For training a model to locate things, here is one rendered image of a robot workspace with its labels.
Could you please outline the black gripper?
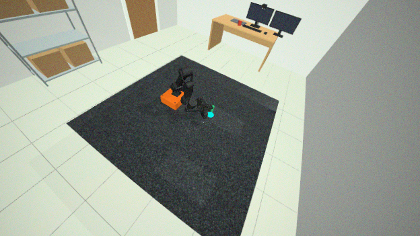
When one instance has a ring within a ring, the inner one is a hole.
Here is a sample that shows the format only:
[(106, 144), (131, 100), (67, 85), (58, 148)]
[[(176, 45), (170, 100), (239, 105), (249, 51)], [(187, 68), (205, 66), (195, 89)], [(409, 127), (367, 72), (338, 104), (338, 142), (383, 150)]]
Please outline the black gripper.
[(205, 103), (205, 105), (202, 107), (202, 110), (201, 110), (201, 109), (196, 108), (196, 106), (195, 106), (195, 112), (198, 112), (198, 111), (202, 112), (202, 111), (203, 111), (203, 113), (202, 113), (202, 117), (203, 117), (203, 119), (207, 119), (207, 116), (208, 116), (208, 111), (209, 111), (209, 110), (211, 110), (211, 109), (213, 109), (212, 105), (209, 105), (209, 104), (206, 104), (206, 103)]

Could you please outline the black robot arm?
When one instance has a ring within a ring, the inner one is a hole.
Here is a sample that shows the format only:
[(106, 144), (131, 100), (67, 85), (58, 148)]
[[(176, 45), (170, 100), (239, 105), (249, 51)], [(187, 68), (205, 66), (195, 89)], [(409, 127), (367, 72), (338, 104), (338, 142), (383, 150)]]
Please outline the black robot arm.
[[(193, 79), (194, 79), (194, 73), (193, 69), (190, 66), (179, 68), (178, 70), (179, 76), (176, 80), (176, 82), (173, 82), (172, 85), (170, 85), (170, 89), (172, 90), (172, 95), (178, 97), (182, 92), (181, 89), (183, 88), (184, 83), (184, 95), (181, 97), (180, 101), (181, 104), (186, 105), (184, 108), (185, 112), (194, 112), (195, 106), (198, 109), (202, 110), (202, 107), (205, 105), (205, 100), (203, 100), (202, 97), (198, 97), (198, 102), (195, 99), (192, 99), (190, 97), (192, 88), (194, 86)], [(191, 76), (190, 81), (186, 82), (185, 79), (187, 77)]]

